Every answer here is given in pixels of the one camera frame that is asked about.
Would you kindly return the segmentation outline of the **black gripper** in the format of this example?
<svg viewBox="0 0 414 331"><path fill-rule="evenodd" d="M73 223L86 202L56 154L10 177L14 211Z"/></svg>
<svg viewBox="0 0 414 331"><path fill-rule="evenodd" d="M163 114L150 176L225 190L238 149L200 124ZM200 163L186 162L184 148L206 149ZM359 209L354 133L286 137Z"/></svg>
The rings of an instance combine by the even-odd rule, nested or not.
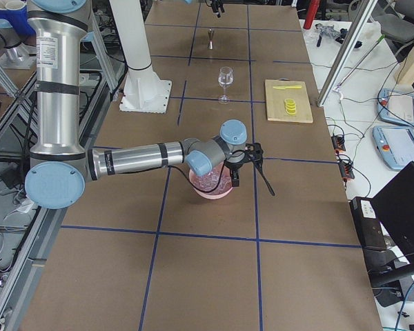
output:
<svg viewBox="0 0 414 331"><path fill-rule="evenodd" d="M225 166L230 170L232 187L239 186L240 180L238 169L240 169L246 162L245 151L234 151L226 158Z"/></svg>

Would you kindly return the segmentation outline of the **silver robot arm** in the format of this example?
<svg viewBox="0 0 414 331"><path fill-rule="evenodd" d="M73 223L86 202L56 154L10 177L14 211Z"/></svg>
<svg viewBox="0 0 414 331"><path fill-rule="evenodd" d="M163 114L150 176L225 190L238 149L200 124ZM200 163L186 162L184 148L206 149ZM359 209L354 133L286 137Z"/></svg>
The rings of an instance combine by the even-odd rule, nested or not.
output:
<svg viewBox="0 0 414 331"><path fill-rule="evenodd" d="M86 150L79 142L80 42L88 32L89 1L29 1L28 23L37 34L39 133L30 150L25 191L37 205L62 209L75 203L87 181L186 163L197 175L215 166L238 170L248 161L247 132L226 121L208 141L189 138L118 150Z"/></svg>

